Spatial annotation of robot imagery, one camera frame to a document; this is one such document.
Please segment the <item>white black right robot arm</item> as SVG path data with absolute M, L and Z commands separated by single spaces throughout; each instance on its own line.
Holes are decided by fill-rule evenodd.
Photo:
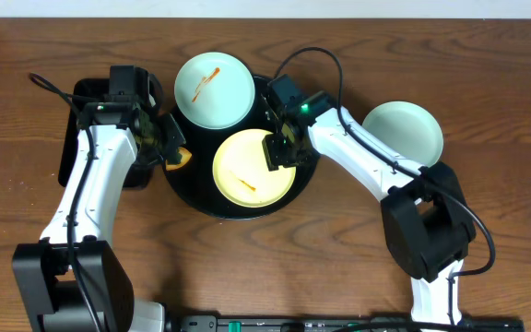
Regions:
M 411 278 L 415 322 L 456 326 L 462 321 L 457 281 L 475 217 L 454 171 L 403 156 L 356 123 L 346 108 L 306 102 L 266 111 L 276 127 L 264 140 L 270 170 L 326 156 L 379 202 L 386 246 Z

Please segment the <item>orange green sponge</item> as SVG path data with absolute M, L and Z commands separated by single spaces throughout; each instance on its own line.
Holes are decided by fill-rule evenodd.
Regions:
M 184 148 L 178 147 L 173 153 L 170 153 L 167 159 L 164 161 L 164 169 L 167 172 L 181 169 L 192 158 L 192 153 Z

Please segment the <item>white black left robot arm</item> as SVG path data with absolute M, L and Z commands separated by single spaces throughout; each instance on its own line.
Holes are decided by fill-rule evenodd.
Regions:
M 65 192 L 36 243 L 21 243 L 12 269 L 34 331 L 167 331 L 164 304 L 138 300 L 112 249 L 124 181 L 143 144 L 179 162 L 173 117 L 136 103 L 91 102 L 77 114 L 77 154 Z

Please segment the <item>light green plate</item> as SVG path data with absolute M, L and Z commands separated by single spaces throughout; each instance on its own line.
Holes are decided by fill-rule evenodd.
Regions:
M 174 83 L 183 116 L 194 125 L 221 130 L 239 123 L 251 111 L 255 83 L 248 67 L 227 53 L 201 53 L 188 60 Z
M 411 102 L 389 101 L 375 107 L 362 127 L 392 150 L 428 167 L 443 152 L 443 132 L 437 120 Z

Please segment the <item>yellow plate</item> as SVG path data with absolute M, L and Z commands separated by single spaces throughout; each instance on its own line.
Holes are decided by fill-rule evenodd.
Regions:
M 212 173 L 215 184 L 229 201 L 245 208 L 262 208 L 280 200 L 292 187 L 295 167 L 270 171 L 263 139 L 271 132 L 246 129 L 229 136 L 217 149 Z

